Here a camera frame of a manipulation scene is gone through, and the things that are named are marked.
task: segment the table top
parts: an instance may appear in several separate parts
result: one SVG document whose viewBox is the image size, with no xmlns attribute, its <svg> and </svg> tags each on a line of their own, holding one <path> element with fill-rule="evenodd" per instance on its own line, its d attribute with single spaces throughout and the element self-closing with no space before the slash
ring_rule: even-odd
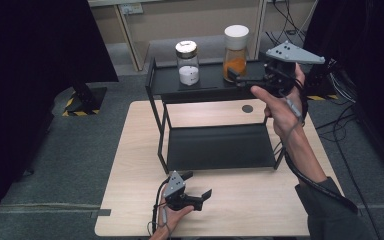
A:
<svg viewBox="0 0 384 240">
<path fill-rule="evenodd" d="M 162 104 L 156 101 L 162 112 Z M 242 107 L 253 107 L 251 113 Z M 257 99 L 169 105 L 175 126 L 208 126 L 261 122 L 265 103 Z M 267 128 L 273 148 L 279 143 L 272 121 Z M 340 187 L 310 116 L 304 127 L 328 176 Z M 130 105 L 114 158 L 95 233 L 99 236 L 147 236 L 147 224 L 158 187 L 167 178 L 157 156 L 159 131 L 149 101 Z M 167 153 L 167 144 L 163 154 Z M 194 171 L 186 181 L 190 196 L 213 190 L 202 211 L 188 214 L 173 237 L 308 236 L 307 214 L 294 190 L 296 177 L 282 161 L 273 168 Z"/>
</svg>

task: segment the orange jar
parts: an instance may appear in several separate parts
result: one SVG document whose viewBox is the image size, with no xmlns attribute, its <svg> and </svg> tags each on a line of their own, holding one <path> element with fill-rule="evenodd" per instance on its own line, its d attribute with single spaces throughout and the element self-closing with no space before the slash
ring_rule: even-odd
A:
<svg viewBox="0 0 384 240">
<path fill-rule="evenodd" d="M 246 75 L 248 33 L 248 28 L 242 25 L 233 25 L 224 30 L 226 50 L 223 60 L 223 78 L 228 82 L 233 82 L 233 79 L 228 77 L 228 68 L 232 68 L 241 76 Z"/>
</svg>

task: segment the power outlet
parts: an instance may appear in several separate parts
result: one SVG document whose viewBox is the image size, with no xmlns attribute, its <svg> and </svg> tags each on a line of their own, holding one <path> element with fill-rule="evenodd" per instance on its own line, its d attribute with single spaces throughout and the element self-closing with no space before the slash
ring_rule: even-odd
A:
<svg viewBox="0 0 384 240">
<path fill-rule="evenodd" d="M 124 3 L 124 4 L 119 4 L 118 7 L 120 9 L 120 12 L 122 12 L 125 15 L 143 13 L 141 3 Z"/>
</svg>

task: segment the jar with white contents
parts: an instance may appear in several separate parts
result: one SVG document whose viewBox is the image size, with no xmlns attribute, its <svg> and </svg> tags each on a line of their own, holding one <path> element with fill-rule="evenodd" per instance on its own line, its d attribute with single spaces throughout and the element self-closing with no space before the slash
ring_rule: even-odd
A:
<svg viewBox="0 0 384 240">
<path fill-rule="evenodd" d="M 193 41 L 182 41 L 176 45 L 177 69 L 180 82 L 191 86 L 199 80 L 198 48 Z"/>
</svg>

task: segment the black curtain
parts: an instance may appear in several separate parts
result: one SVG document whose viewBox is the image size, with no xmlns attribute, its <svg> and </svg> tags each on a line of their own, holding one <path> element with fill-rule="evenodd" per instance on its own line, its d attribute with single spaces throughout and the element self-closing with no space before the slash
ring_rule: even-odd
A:
<svg viewBox="0 0 384 240">
<path fill-rule="evenodd" d="M 55 96 L 118 81 L 87 0 L 0 1 L 0 200 L 34 157 Z"/>
<path fill-rule="evenodd" d="M 338 61 L 331 69 L 313 67 L 309 81 L 329 71 L 347 73 L 357 93 L 354 110 L 384 159 L 384 1 L 320 0 L 304 48 Z"/>
</svg>

